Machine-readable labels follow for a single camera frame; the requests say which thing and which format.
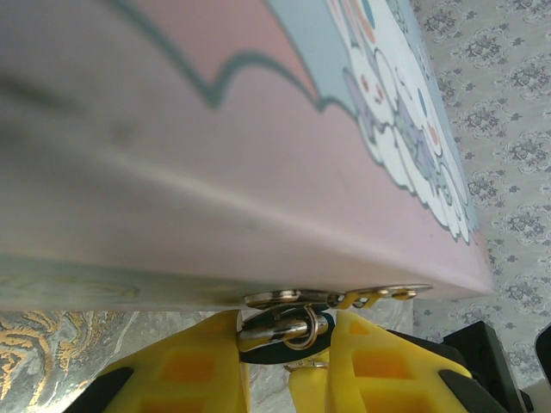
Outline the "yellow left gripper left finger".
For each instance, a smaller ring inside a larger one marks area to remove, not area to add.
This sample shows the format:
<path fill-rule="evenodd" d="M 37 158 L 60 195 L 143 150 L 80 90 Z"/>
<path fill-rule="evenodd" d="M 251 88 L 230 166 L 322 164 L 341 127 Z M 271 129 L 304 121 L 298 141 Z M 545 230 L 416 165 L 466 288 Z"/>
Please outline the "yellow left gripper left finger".
<path fill-rule="evenodd" d="M 223 311 L 101 371 L 73 412 L 247 412 L 249 371 L 239 358 L 238 310 Z"/>

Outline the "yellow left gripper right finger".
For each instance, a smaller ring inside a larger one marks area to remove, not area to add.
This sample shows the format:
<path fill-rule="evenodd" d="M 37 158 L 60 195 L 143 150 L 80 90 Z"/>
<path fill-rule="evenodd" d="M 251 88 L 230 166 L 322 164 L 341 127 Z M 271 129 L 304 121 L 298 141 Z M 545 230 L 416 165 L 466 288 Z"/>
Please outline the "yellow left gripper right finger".
<path fill-rule="evenodd" d="M 475 412 L 461 364 L 339 311 L 316 367 L 289 376 L 299 412 Z"/>

